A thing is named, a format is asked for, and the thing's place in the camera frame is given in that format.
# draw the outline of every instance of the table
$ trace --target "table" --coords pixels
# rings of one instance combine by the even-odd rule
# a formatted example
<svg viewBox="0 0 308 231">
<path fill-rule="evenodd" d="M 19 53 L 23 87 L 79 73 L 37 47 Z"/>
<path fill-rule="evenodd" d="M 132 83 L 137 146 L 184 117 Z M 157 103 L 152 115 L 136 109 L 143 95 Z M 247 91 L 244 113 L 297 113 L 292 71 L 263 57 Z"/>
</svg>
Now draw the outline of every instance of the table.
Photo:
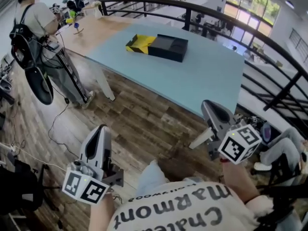
<svg viewBox="0 0 308 231">
<path fill-rule="evenodd" d="M 79 21 L 84 31 L 74 35 L 70 27 L 62 32 L 65 47 L 203 117 L 205 99 L 220 103 L 235 112 L 242 82 L 244 58 L 207 38 L 188 31 L 146 20 L 87 16 Z M 188 49 L 182 63 L 128 52 L 125 45 L 135 34 L 165 34 L 187 39 Z M 115 97 L 102 68 L 95 64 L 95 77 L 106 97 Z M 212 135 L 207 129 L 190 148 Z"/>
</svg>

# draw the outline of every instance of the wooden floor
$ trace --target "wooden floor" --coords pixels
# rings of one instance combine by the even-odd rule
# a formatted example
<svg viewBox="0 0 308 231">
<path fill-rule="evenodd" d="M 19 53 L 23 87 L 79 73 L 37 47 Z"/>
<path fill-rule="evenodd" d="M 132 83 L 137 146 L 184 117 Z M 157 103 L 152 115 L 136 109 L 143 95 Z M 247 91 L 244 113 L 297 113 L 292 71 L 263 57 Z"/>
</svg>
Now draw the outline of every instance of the wooden floor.
<svg viewBox="0 0 308 231">
<path fill-rule="evenodd" d="M 78 154 L 88 133 L 98 125 L 106 124 L 112 132 L 113 162 L 125 171 L 124 187 L 115 187 L 123 202 L 134 196 L 139 175 L 153 159 L 158 159 L 171 181 L 192 175 L 218 181 L 221 165 L 218 161 L 209 160 L 205 146 L 201 145 L 196 150 L 188 148 L 189 143 L 206 129 L 202 118 L 117 74 L 105 71 L 116 97 L 112 102 L 105 98 L 90 73 L 90 66 L 95 63 L 76 55 L 72 56 L 72 60 L 82 83 L 87 89 L 96 91 L 96 98 L 87 110 L 69 106 L 56 120 L 51 136 L 60 143 L 66 143 L 71 151 Z M 56 115 L 65 108 L 63 97 L 55 92 L 53 103 L 45 106 L 32 94 L 21 68 L 14 67 L 12 78 L 12 95 L 20 105 L 16 103 L 9 107 L 3 102 L 1 110 L 6 112 L 7 119 L 0 132 L 1 141 L 15 142 L 19 146 L 25 140 L 25 150 L 31 155 L 66 168 L 75 157 L 64 146 L 52 142 L 47 134 Z M 23 152 L 19 159 L 32 168 L 39 169 L 41 166 L 41 162 Z M 64 175 L 64 171 L 50 166 L 44 185 L 61 185 Z M 263 180 L 263 177 L 254 177 L 256 184 Z M 60 209 L 60 212 L 52 212 L 44 203 L 35 212 L 47 230 L 57 230 L 59 218 L 65 230 L 87 230 L 89 205 L 75 203 L 60 191 L 50 190 L 47 193 Z"/>
</svg>

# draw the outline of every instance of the wooden tabletop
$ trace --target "wooden tabletop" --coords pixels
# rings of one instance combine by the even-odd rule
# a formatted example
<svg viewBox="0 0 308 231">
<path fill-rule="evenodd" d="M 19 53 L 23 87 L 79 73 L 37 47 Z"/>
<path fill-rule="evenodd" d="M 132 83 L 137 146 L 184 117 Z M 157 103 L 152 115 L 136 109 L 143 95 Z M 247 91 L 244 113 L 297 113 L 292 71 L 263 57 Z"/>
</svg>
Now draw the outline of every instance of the wooden tabletop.
<svg viewBox="0 0 308 231">
<path fill-rule="evenodd" d="M 86 56 L 91 50 L 99 44 L 104 43 L 115 33 L 122 31 L 132 23 L 130 18 L 107 16 L 97 20 L 94 15 L 89 15 L 78 21 L 79 30 L 84 29 L 81 33 L 74 35 L 77 29 L 73 26 L 61 32 L 65 48 Z"/>
</svg>

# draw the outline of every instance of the beige t-shirt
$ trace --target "beige t-shirt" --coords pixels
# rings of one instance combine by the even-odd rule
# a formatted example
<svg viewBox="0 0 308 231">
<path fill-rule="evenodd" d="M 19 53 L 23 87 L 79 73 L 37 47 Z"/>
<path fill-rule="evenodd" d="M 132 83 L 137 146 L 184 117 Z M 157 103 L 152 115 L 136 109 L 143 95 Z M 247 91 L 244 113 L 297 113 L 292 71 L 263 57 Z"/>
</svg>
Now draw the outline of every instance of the beige t-shirt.
<svg viewBox="0 0 308 231">
<path fill-rule="evenodd" d="M 16 22 L 20 23 L 21 17 L 28 5 L 21 7 L 16 12 Z M 25 14 L 24 17 L 24 24 L 30 29 L 30 31 L 40 39 L 43 36 L 48 35 L 47 32 L 44 30 L 44 27 L 47 26 L 50 22 L 56 19 L 56 16 L 50 11 L 45 3 L 38 2 L 33 4 Z M 54 35 L 49 37 L 50 41 L 54 41 L 58 43 L 57 38 Z M 45 62 L 47 59 L 53 58 L 56 53 L 61 50 L 62 46 L 53 51 L 50 51 L 46 48 L 43 49 L 43 56 L 42 60 Z"/>
<path fill-rule="evenodd" d="M 245 206 L 215 182 L 168 183 L 122 205 L 108 231 L 253 231 L 256 217 L 271 212 L 272 202 L 265 196 L 252 201 Z"/>
</svg>

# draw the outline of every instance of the person wearing backpack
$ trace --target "person wearing backpack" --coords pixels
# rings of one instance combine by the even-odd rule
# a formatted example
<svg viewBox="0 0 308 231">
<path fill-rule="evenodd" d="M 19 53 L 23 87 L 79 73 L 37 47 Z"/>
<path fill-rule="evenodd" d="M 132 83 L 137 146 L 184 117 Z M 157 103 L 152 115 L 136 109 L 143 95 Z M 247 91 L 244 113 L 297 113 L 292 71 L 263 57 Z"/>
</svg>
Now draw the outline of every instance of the person wearing backpack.
<svg viewBox="0 0 308 231">
<path fill-rule="evenodd" d="M 38 0 L 18 0 L 18 3 L 20 9 L 16 12 L 14 26 L 27 26 L 33 33 L 32 42 L 41 46 L 35 59 L 36 66 L 44 70 L 73 106 L 87 108 L 94 92 L 83 88 L 75 66 L 65 48 L 59 44 L 55 36 L 59 24 L 56 16 Z"/>
</svg>

